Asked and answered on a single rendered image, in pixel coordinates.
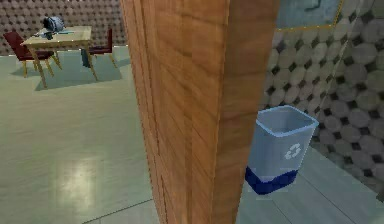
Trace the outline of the light wooden table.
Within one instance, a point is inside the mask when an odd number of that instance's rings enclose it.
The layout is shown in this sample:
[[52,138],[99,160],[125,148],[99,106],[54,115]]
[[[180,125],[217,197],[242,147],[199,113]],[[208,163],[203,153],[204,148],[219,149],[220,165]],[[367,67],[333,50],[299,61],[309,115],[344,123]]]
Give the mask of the light wooden table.
[[67,34],[54,34],[50,40],[47,38],[43,38],[41,36],[35,37],[31,36],[25,41],[21,43],[21,46],[26,46],[30,51],[32,58],[34,59],[35,64],[37,65],[38,71],[40,73],[41,82],[44,88],[47,88],[47,83],[45,79],[44,72],[42,70],[42,66],[40,63],[40,59],[38,58],[37,51],[42,48],[52,48],[53,51],[56,51],[61,47],[70,47],[76,46],[78,48],[82,48],[85,50],[87,55],[88,64],[90,66],[90,70],[95,78],[98,80],[96,75],[92,57],[89,53],[89,46],[92,43],[92,27],[91,26],[73,26],[65,28]]

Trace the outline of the grey round kettle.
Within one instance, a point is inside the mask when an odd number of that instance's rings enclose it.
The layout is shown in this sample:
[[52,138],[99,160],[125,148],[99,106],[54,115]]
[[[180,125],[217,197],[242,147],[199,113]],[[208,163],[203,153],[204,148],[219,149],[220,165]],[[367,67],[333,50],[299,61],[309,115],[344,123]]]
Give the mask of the grey round kettle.
[[42,23],[48,32],[61,32],[65,27],[64,21],[58,16],[45,17]]

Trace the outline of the blue translucent trash can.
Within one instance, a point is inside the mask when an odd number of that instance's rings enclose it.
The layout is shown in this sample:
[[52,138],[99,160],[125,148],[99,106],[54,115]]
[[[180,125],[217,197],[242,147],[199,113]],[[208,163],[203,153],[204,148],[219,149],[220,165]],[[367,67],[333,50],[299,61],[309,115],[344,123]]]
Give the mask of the blue translucent trash can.
[[258,195],[294,182],[319,122],[290,105],[258,112],[245,181]]

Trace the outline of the wooden cupboard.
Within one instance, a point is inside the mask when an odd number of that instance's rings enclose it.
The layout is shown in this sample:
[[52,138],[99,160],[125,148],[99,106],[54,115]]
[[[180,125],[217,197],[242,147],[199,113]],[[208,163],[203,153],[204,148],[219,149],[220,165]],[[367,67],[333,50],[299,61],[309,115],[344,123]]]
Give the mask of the wooden cupboard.
[[235,224],[282,0],[120,0],[160,224]]

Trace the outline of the dark red chair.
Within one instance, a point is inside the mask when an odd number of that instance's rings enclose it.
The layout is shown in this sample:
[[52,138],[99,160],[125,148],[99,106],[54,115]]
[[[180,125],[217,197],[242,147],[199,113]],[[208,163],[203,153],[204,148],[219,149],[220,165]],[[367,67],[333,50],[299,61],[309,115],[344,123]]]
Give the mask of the dark red chair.
[[[11,31],[3,34],[3,37],[9,44],[9,46],[12,48],[13,52],[15,53],[17,59],[22,63],[23,66],[23,77],[26,78],[28,74],[27,70],[27,62],[31,61],[34,65],[34,69],[37,70],[38,66],[35,62],[32,54],[30,53],[29,49],[22,44],[24,39],[16,32]],[[43,60],[46,63],[46,66],[51,74],[51,76],[54,76],[53,70],[51,66],[49,65],[48,60],[50,58],[53,59],[53,61],[56,63],[56,65],[59,68],[62,68],[59,58],[57,56],[57,53],[55,51],[48,51],[48,50],[40,50],[36,52],[38,60]]]
[[[93,46],[89,48],[91,56],[108,55],[114,67],[117,67],[113,57],[113,30],[107,31],[107,44],[105,46]],[[85,49],[81,49],[82,65],[89,68],[89,60]]]

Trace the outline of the gold framed picture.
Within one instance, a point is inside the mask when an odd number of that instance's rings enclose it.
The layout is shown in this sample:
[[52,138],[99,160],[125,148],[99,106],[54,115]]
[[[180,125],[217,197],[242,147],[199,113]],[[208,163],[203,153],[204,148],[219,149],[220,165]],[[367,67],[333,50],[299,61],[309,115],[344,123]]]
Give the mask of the gold framed picture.
[[344,0],[280,0],[277,31],[332,28]]

